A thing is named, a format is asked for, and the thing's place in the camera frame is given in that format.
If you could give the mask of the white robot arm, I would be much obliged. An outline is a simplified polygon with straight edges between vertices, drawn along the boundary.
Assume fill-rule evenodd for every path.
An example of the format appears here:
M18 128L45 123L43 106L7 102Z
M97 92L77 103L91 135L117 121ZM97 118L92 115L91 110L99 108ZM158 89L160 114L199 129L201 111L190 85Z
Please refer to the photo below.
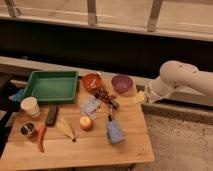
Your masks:
M164 62L159 76L150 81L144 91L139 91L133 97L133 102L154 103L168 98L179 87L190 87L213 98L213 73L201 71L195 65L180 61Z

